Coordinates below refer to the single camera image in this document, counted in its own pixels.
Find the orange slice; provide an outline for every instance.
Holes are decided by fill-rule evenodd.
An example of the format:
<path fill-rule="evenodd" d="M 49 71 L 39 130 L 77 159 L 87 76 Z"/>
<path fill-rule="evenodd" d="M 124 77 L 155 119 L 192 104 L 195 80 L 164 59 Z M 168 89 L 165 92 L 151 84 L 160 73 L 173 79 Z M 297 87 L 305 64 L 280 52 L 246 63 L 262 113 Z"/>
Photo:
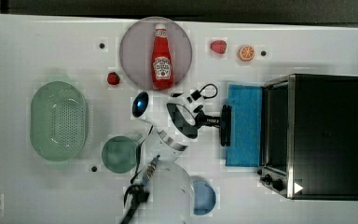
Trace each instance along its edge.
<path fill-rule="evenodd" d="M 238 50 L 238 58 L 242 61 L 251 61 L 255 56 L 255 50 L 251 46 L 242 46 Z"/>

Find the white tabletop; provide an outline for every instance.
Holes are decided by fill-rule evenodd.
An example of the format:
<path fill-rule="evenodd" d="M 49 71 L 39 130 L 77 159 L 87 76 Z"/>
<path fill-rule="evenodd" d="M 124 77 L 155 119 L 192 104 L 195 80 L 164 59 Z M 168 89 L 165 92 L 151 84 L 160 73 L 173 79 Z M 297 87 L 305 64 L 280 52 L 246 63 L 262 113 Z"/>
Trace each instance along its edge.
<path fill-rule="evenodd" d="M 131 97 L 140 91 L 120 70 L 118 49 L 131 20 L 0 15 L 0 223 L 115 223 L 123 216 L 122 195 L 133 174 L 113 174 L 102 163 L 105 141 L 116 134 L 144 132 L 131 117 Z M 177 90 L 214 83 L 219 98 L 206 113 L 219 115 L 227 84 L 259 85 L 293 73 L 358 76 L 358 29 L 178 22 L 189 35 L 193 62 Z M 227 53 L 209 51 L 214 38 Z M 99 49 L 101 42 L 105 49 Z M 239 45 L 265 50 L 249 63 L 236 58 Z M 118 71 L 122 83 L 106 83 Z M 52 75 L 67 75 L 87 98 L 89 138 L 65 164 L 40 158 L 29 138 L 30 103 Z M 177 163 L 210 180 L 218 193 L 211 214 L 193 223 L 358 223 L 358 202 L 289 201 L 261 186 L 253 168 L 225 166 L 218 131 L 200 137 Z M 97 165 L 96 173 L 90 167 Z"/>

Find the black toaster oven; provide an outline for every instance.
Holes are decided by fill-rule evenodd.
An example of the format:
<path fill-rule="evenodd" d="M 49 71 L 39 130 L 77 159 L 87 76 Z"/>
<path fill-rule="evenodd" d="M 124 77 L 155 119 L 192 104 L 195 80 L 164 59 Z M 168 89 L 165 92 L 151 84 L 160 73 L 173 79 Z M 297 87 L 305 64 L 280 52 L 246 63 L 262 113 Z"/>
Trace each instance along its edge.
<path fill-rule="evenodd" d="M 358 77 L 281 77 L 263 88 L 262 184 L 289 199 L 358 201 Z"/>

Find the round plate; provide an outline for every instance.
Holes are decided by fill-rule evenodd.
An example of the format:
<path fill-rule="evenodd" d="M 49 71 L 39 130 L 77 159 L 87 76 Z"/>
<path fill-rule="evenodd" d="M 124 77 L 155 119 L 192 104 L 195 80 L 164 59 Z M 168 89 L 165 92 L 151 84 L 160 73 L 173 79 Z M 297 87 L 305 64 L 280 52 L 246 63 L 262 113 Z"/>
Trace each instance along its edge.
<path fill-rule="evenodd" d="M 191 43 L 177 23 L 162 17 L 148 17 L 136 22 L 121 40 L 120 62 L 130 80 L 144 90 L 157 90 L 151 77 L 151 57 L 158 23 L 167 27 L 175 83 L 183 79 L 191 65 Z"/>

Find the green basket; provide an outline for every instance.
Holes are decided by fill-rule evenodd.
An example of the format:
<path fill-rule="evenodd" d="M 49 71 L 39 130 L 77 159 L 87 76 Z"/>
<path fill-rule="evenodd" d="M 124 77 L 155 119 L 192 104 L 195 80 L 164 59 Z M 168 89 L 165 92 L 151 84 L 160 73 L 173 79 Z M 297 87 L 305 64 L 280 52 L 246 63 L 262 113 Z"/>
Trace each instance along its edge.
<path fill-rule="evenodd" d="M 72 85 L 53 81 L 31 102 L 31 143 L 48 161 L 66 161 L 84 146 L 89 112 L 84 96 Z"/>

